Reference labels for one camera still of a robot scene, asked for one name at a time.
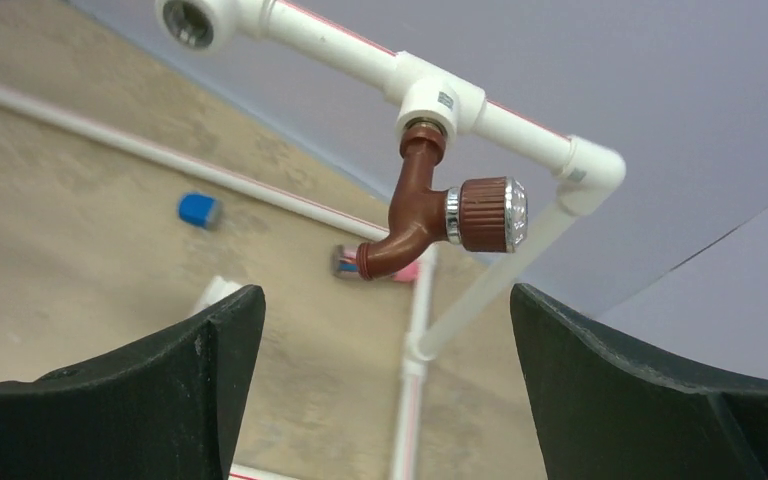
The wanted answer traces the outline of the brown water faucet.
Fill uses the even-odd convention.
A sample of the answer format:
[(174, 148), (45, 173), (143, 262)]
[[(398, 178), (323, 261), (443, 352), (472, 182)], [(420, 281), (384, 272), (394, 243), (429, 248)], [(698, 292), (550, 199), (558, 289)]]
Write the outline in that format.
[(432, 188), (444, 158), (444, 130), (417, 120), (403, 132), (402, 167), (388, 211), (388, 235), (358, 246), (358, 257), (379, 265), (410, 263), (438, 242), (469, 252), (515, 252), (528, 230), (528, 198), (512, 177), (470, 179), (447, 190)]

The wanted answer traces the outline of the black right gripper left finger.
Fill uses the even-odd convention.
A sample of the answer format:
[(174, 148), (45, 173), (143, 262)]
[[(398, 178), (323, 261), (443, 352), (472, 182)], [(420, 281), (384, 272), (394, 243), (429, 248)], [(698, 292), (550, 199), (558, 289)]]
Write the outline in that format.
[(248, 285), (32, 382), (0, 382), (0, 479), (225, 479), (265, 322)]

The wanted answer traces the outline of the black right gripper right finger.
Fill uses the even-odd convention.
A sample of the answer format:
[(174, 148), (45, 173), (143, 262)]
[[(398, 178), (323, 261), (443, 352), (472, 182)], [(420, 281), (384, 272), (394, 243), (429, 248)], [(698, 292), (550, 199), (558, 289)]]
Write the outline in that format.
[(551, 479), (768, 479), (768, 380), (591, 320), (527, 284), (510, 315)]

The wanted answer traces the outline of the white PVC pipe frame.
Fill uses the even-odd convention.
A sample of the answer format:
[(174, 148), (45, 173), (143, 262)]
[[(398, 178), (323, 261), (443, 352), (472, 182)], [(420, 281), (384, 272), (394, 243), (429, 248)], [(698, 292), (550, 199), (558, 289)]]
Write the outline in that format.
[[(363, 238), (351, 264), (364, 279), (410, 265), (418, 274), (404, 341), (402, 388), (389, 475), (415, 475), (428, 363), (574, 222), (622, 184), (626, 164), (614, 150), (567, 136), (487, 99), (478, 86), (409, 52), (392, 52), (288, 1), (159, 1), (159, 24), (196, 52), (215, 52), (236, 35), (269, 39), (380, 90), (399, 107), (402, 168), (386, 227), (185, 156), (139, 137), (0, 86), (0, 107), (151, 162), (250, 196)], [(546, 168), (554, 202), (535, 219), (514, 179), (468, 180), (435, 191), (435, 167), (458, 136), (476, 134)], [(437, 244), (498, 253), (438, 320), (430, 317)]]

